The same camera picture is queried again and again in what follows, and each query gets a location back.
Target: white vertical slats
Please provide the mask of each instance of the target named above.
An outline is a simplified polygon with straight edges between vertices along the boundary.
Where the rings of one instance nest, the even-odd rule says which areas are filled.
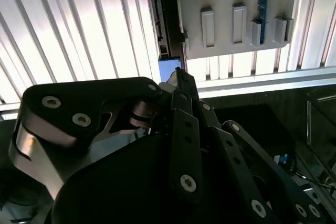
[[[3,68],[6,68],[8,73],[13,77],[13,81],[21,95],[26,88],[33,85],[2,26],[0,26],[0,60]]]
[[[219,56],[219,78],[226,79],[229,77],[229,57],[230,55]]]
[[[122,0],[125,18],[134,48],[136,64],[140,76],[152,78],[146,41],[143,36],[142,18],[138,0]]]
[[[121,0],[100,0],[100,2],[118,76],[137,77],[137,66]]]
[[[10,36],[11,43],[17,45],[16,53],[24,57],[36,83],[52,82],[16,0],[0,0],[0,14],[3,17],[2,26],[9,33],[7,36]]]
[[[116,70],[95,0],[74,0],[91,59],[99,79],[113,79]]]
[[[295,0],[295,27],[293,30],[292,41],[290,44],[290,52],[288,59],[287,70],[296,70],[301,47],[305,40],[305,33],[307,27],[307,22],[310,21],[310,13],[314,5],[314,0]]]
[[[315,0],[302,69],[320,66],[336,0]]]
[[[256,74],[273,73],[276,51],[276,49],[258,51]]]
[[[219,78],[219,57],[210,57],[210,79],[217,80]]]
[[[36,34],[35,44],[41,57],[45,57],[50,64],[55,80],[57,82],[73,81],[41,0],[21,0],[21,2]]]
[[[251,63],[254,52],[233,55],[233,77],[251,75]]]
[[[188,73],[194,76],[195,81],[206,80],[206,58],[187,61]]]
[[[152,71],[152,79],[159,83],[161,82],[159,64],[157,63],[159,58],[159,49],[157,35],[153,26],[153,14],[151,13],[149,0],[138,0],[140,15],[142,19],[143,33],[147,46],[148,58]]]
[[[93,80],[93,72],[80,39],[67,0],[46,0],[50,8],[50,20],[60,45],[63,43],[69,61],[78,81]]]
[[[279,60],[278,72],[287,71],[289,50],[290,50],[290,44],[288,44],[288,45],[286,45],[286,46],[284,46],[280,49],[280,60]]]
[[[4,99],[6,103],[19,102],[20,98],[13,88],[10,80],[8,79],[5,71],[0,66],[0,97]]]
[[[4,44],[1,41],[0,41],[0,68],[2,68],[4,73],[5,71],[7,72],[6,74],[7,78],[11,78],[12,85],[14,86],[13,88],[16,89],[17,95],[21,97],[25,92],[27,86],[23,82],[19,72],[17,71],[15,65],[13,64],[13,61],[8,55],[6,48],[4,47]]]
[[[335,5],[335,10],[334,10],[334,16],[333,16],[333,22],[330,27],[330,44],[326,48],[326,67],[334,67],[336,66],[336,5]]]

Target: hole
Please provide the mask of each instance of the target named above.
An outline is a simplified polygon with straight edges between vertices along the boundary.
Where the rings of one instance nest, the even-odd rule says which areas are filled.
[[[259,205],[256,205],[256,208],[257,208],[258,212],[262,211],[262,209],[261,209],[261,207]]]
[[[160,51],[161,51],[162,54],[166,54],[166,53],[167,53],[167,48],[166,48],[166,46],[161,45],[161,46],[160,46]]]
[[[188,136],[186,136],[184,139],[185,139],[188,143],[192,143],[192,142],[193,142],[193,140],[192,140],[190,137],[188,137]]]
[[[190,181],[190,179],[185,179],[184,180],[184,182],[185,182],[185,184],[188,186],[188,187],[191,187],[191,181]]]
[[[48,99],[47,103],[50,105],[56,105],[56,101],[54,99]]]
[[[86,119],[84,116],[80,116],[78,117],[78,122],[81,122],[81,123],[86,123]]]
[[[235,161],[235,163],[236,163],[237,165],[240,165],[240,160],[239,160],[237,157],[234,157],[233,160]]]

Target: bolt head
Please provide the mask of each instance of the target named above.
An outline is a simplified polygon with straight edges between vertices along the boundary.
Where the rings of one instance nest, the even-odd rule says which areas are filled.
[[[256,199],[253,199],[251,201],[251,206],[253,211],[256,212],[256,214],[259,215],[260,217],[264,218],[267,216],[264,206]]]
[[[83,113],[77,113],[73,115],[72,121],[74,124],[81,127],[87,127],[91,124],[91,118]]]
[[[210,108],[210,106],[208,105],[208,104],[206,104],[206,103],[203,103],[203,108],[205,108],[206,110],[210,110],[211,108]]]
[[[235,131],[240,131],[240,128],[238,127],[237,124],[232,124],[232,128],[233,128]]]
[[[50,108],[50,109],[56,109],[61,106],[61,101],[57,97],[44,97],[42,99],[43,106]]]
[[[180,182],[183,189],[188,191],[189,193],[193,193],[194,191],[196,191],[196,182],[191,176],[187,174],[182,175],[180,178]]]
[[[148,87],[149,87],[151,90],[156,90],[156,86],[153,85],[153,84],[148,84]]]

